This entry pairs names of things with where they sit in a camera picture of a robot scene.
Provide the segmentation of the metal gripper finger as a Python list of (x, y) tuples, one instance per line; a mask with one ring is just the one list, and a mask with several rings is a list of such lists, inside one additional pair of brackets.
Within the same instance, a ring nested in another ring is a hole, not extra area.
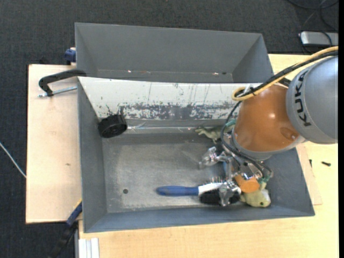
[(205, 169), (217, 163), (229, 163), (229, 161), (230, 157), (224, 150), (219, 150), (217, 147), (211, 147), (202, 155), (198, 163), (198, 168)]
[(219, 204), (220, 206), (228, 206), (230, 204), (236, 203), (240, 199), (241, 189), (234, 182), (225, 182), (219, 189)]

